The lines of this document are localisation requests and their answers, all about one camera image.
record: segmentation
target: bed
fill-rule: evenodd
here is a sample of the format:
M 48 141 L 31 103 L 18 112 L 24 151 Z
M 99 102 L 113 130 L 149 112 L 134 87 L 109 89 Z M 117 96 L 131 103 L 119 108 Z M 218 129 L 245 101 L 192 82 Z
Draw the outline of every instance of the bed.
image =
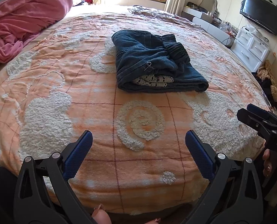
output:
M 208 90 L 118 89 L 111 35 L 121 29 L 175 34 Z M 0 166 L 18 175 L 26 156 L 49 157 L 90 130 L 93 146 L 69 180 L 82 204 L 130 215 L 164 210 L 197 200 L 208 184 L 185 146 L 188 130 L 236 160 L 262 149 L 236 118 L 249 103 L 268 109 L 242 62 L 199 26 L 142 7 L 74 7 L 0 68 Z

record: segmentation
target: tv screen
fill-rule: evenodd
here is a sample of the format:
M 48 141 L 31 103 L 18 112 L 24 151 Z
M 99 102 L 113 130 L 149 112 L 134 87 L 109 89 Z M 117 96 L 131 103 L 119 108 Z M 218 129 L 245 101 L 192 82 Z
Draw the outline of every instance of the tv screen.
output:
M 277 6 L 266 0 L 243 0 L 240 13 L 268 32 L 277 35 Z

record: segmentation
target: pink blanket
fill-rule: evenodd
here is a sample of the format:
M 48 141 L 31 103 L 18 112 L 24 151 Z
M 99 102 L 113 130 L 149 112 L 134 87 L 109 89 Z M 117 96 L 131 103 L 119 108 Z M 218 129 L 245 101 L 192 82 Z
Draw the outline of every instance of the pink blanket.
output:
M 61 20 L 72 0 L 4 0 L 0 2 L 0 63 L 13 59 L 39 32 Z

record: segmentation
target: white dresser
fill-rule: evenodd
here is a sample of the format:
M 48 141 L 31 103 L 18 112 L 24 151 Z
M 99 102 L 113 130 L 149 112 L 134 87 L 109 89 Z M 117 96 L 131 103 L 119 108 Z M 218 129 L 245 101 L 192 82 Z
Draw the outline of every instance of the white dresser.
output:
M 250 72 L 256 72 L 265 60 L 269 60 L 270 64 L 275 60 L 268 44 L 246 28 L 239 30 L 231 50 L 244 62 Z

